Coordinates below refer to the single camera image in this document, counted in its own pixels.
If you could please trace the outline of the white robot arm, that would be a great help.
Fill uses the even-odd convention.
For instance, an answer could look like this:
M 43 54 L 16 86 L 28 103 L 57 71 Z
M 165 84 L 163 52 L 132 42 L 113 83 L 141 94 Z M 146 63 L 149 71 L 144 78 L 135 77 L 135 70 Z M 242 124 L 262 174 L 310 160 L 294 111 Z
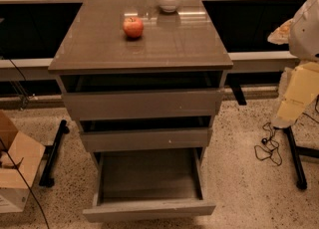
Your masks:
M 319 0 L 306 0 L 295 15 L 267 38 L 272 44 L 287 44 L 291 55 L 300 60 L 281 76 L 278 99 L 271 124 L 287 128 L 296 123 L 305 109 L 319 96 Z

